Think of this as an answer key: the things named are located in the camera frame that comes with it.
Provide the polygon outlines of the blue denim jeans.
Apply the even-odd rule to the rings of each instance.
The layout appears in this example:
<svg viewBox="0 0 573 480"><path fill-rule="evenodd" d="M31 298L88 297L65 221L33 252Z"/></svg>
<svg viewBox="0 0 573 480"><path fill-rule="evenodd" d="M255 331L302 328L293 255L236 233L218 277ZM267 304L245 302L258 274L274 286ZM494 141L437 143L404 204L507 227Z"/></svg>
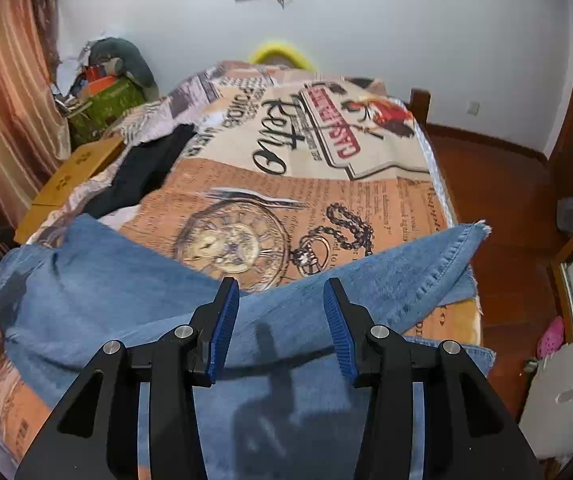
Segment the blue denim jeans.
<svg viewBox="0 0 573 480"><path fill-rule="evenodd" d="M265 292L242 294L88 216L61 246L0 263L6 354L53 411L22 478L408 477L424 451L424 372L483 348L405 337L477 291L489 232L459 224Z"/></svg>

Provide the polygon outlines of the pink striped curtain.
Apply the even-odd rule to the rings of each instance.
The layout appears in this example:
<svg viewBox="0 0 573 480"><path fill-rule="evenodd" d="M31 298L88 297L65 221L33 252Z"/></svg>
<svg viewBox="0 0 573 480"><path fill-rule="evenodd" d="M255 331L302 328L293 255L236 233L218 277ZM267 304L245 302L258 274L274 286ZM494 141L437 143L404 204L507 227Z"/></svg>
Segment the pink striped curtain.
<svg viewBox="0 0 573 480"><path fill-rule="evenodd" d="M52 94L58 0L0 0L0 226L17 226L70 156Z"/></svg>

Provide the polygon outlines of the wooden lap desk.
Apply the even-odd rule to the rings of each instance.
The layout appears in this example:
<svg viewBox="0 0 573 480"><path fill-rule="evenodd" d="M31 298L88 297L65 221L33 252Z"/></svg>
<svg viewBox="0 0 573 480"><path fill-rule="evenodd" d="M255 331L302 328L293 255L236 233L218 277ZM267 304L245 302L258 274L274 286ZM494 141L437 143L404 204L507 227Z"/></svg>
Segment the wooden lap desk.
<svg viewBox="0 0 573 480"><path fill-rule="evenodd" d="M108 167L124 148L120 136L82 144L76 148L32 200L29 210L15 229L14 242L26 243L48 215L65 204L77 185Z"/></svg>

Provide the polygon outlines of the pink slipper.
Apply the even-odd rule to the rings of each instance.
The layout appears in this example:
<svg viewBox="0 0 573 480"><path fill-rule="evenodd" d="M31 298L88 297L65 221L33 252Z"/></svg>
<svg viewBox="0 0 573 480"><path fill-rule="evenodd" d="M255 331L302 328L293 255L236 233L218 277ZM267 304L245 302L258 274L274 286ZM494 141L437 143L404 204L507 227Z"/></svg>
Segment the pink slipper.
<svg viewBox="0 0 573 480"><path fill-rule="evenodd" d="M536 347L537 359L543 360L547 356L552 356L564 344L564 320L563 317L556 316L547 330L541 335Z"/></svg>

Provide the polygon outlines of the black folded garment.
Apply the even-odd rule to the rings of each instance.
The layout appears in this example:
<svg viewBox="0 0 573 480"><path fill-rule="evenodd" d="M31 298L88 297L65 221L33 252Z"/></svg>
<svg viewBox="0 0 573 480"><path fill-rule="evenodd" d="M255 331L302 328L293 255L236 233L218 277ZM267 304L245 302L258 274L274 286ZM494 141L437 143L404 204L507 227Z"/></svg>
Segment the black folded garment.
<svg viewBox="0 0 573 480"><path fill-rule="evenodd" d="M94 196L82 210L99 219L124 207L136 206L164 183L187 143L194 125L179 125L168 136L132 148L118 168L111 185Z"/></svg>

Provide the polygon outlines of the yellow foam tube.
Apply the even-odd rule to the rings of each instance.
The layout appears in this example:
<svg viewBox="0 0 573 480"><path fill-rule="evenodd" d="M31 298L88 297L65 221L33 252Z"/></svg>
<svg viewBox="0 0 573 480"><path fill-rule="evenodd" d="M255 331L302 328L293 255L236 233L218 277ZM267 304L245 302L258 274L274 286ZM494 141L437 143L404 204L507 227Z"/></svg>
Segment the yellow foam tube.
<svg viewBox="0 0 573 480"><path fill-rule="evenodd" d="M283 61L296 70L306 70L306 72L317 70L313 62L300 50L283 41L267 41L261 44L248 59L251 64L268 65L270 61Z"/></svg>

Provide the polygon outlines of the wooden bed frame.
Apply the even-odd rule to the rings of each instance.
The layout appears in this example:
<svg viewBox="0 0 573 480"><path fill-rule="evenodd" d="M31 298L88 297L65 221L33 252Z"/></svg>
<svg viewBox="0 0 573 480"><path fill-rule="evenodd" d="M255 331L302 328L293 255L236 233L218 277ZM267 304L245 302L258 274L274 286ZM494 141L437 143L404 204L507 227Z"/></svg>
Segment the wooden bed frame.
<svg viewBox="0 0 573 480"><path fill-rule="evenodd" d="M412 88L410 91L407 108L422 127L428 125L431 97L428 90Z"/></svg>

